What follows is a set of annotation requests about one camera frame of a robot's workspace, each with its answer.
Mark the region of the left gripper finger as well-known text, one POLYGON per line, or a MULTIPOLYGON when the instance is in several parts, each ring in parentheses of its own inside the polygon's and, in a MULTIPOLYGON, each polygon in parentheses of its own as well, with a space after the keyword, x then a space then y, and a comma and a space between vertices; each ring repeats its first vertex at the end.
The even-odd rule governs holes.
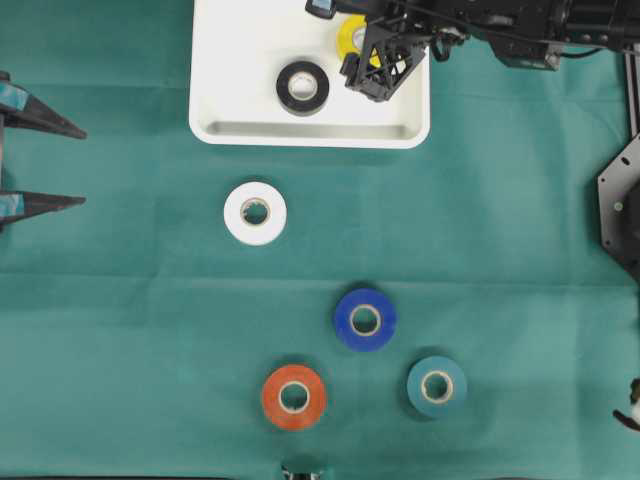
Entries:
POLYGON ((27 90, 10 82, 1 83, 1 118, 9 128, 29 129, 81 140, 87 138, 84 130, 27 90))
POLYGON ((84 197, 14 191, 1 193, 1 224, 9 225, 45 213, 84 204, 84 197))

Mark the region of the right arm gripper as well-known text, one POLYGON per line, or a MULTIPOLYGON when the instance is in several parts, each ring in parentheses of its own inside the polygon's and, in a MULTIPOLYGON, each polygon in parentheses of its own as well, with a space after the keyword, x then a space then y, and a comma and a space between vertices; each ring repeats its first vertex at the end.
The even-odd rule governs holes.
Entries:
POLYGON ((340 74, 347 88, 374 102, 390 100, 427 50, 443 62, 470 38, 495 43, 493 1, 307 0, 305 11, 323 20, 367 13, 361 54, 348 54, 340 74))

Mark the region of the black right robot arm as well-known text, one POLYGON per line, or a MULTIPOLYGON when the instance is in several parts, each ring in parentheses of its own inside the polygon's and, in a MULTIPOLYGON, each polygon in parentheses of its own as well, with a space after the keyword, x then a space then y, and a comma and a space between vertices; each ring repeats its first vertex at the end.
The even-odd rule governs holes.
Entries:
POLYGON ((445 62, 470 38, 506 66, 536 70, 601 50, 634 55, 639 43, 636 1, 309 1, 305 9, 325 20, 364 16, 362 48, 346 54, 340 73, 375 102, 390 100, 427 55, 445 62))

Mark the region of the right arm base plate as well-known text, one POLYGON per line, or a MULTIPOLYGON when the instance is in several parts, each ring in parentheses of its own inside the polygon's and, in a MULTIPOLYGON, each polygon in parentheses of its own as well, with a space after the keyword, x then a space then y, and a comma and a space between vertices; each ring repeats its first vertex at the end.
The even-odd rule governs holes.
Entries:
POLYGON ((597 177, 601 245, 639 283, 639 135, 597 177))

